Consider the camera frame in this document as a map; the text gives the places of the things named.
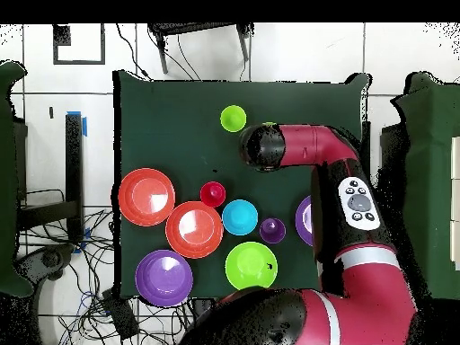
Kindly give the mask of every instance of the red plate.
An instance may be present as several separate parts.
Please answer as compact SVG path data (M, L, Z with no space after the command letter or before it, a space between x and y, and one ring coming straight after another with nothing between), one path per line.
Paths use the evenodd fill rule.
M210 255L222 241L220 215L201 201L180 204L166 221L166 238L172 249L186 258Z
M154 226L173 211L174 187L161 172L141 168L128 173L119 186L119 209L130 222Z

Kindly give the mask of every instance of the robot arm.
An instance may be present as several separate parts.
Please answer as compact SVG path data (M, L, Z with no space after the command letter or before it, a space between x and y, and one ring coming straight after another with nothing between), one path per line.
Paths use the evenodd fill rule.
M242 132L240 156L264 172L314 167L314 258L322 292L238 291L202 316L183 345L404 344L415 306L347 139L325 126L254 126Z

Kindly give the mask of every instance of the white tile floor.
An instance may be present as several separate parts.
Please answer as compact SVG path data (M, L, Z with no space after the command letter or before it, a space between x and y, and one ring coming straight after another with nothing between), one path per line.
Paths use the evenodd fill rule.
M23 63L28 74L13 87L11 101L18 117L29 125L27 168L28 190L65 188L64 124L67 111L81 111L88 120L84 137L84 204L85 214L111 207L113 183L113 111L111 71L126 69L140 74L131 58L131 50L119 37L115 24L105 24L105 65L53 65L51 25L0 25L0 60ZM100 26L70 24L72 45L58 48L62 59L99 59ZM403 91L406 76L428 70L439 79L452 82L460 76L458 41L446 37L449 25L411 23L256 23L252 38L253 81L276 80L343 82L355 72L372 75L369 87L367 117L372 128L371 168L375 174L380 164L381 128L397 123L400 118L390 100ZM146 32L146 24L121 24L120 31L133 47L138 65L154 79L187 79L183 71L167 58L169 74L163 75L158 51ZM234 27L198 31L181 35L181 47L201 79L238 81L243 70L243 56ZM177 38L168 39L168 52L187 71ZM243 73L248 80L249 67ZM49 116L53 108L54 118ZM29 203L59 200L58 193L41 193L29 197ZM108 222L97 235L111 239ZM36 238L28 236L28 243ZM94 253L94 247L88 247ZM113 261L105 252L105 261ZM88 288L87 264L82 254L73 254L72 265L83 288ZM102 289L113 282L113 265L99 264ZM40 299L40 327L44 345L58 345L64 328L57 315L64 314L66 323L75 318L81 294L74 272L67 268L57 282L46 282ZM171 332L178 319L162 311L158 319L135 301L141 329ZM161 345L160 341L139 335L134 345ZM173 343L171 336L166 342ZM85 341L82 345L101 345ZM120 345L112 339L108 345Z

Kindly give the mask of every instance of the green bowl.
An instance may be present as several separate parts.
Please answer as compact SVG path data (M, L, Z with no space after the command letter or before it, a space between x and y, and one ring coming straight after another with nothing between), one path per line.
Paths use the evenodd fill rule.
M229 132L238 132L246 124L246 113L240 106L225 107L220 114L222 127Z
M240 243L226 257L226 277L236 289L268 288L278 274L275 254L264 244Z

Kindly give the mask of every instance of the small purple cup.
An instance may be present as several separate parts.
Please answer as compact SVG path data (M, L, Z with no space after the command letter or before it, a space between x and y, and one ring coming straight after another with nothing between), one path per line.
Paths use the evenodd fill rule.
M296 230L305 243L313 246L312 198L308 196L297 208Z
M150 252L137 266L137 290L152 305L177 305L189 295L192 285L190 265L177 252Z
M267 218L262 221L259 233L266 243L280 243L286 235L286 227L278 218Z

